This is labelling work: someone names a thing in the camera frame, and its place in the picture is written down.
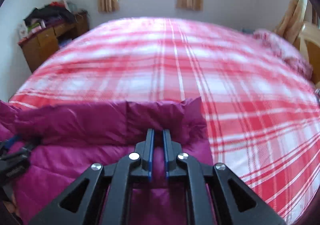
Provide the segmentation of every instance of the red and white plaid blanket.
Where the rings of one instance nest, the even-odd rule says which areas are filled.
[[[275,56],[277,45],[255,38],[185,20],[112,21],[52,56],[11,104],[201,96],[214,163],[226,163],[292,224],[320,185],[320,108],[301,76],[310,69],[297,73]]]

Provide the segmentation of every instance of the black clamp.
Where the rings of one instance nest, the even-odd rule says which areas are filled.
[[[30,166],[29,157],[31,151],[41,142],[41,138],[35,138],[24,145],[19,151],[8,154],[10,147],[19,139],[19,136],[14,136],[0,143],[0,187],[27,171]]]
[[[285,224],[225,164],[199,163],[171,141],[169,130],[163,131],[163,141],[168,180],[184,182],[188,225]]]
[[[185,187],[188,225],[285,224],[225,164],[199,163],[171,141],[169,130],[163,143],[166,176]],[[148,130],[133,153],[112,165],[93,164],[29,225],[129,224],[132,184],[151,180],[153,149],[154,130]]]
[[[149,129],[133,153],[115,164],[91,165],[29,224],[128,224],[132,184],[151,180],[153,148]]]

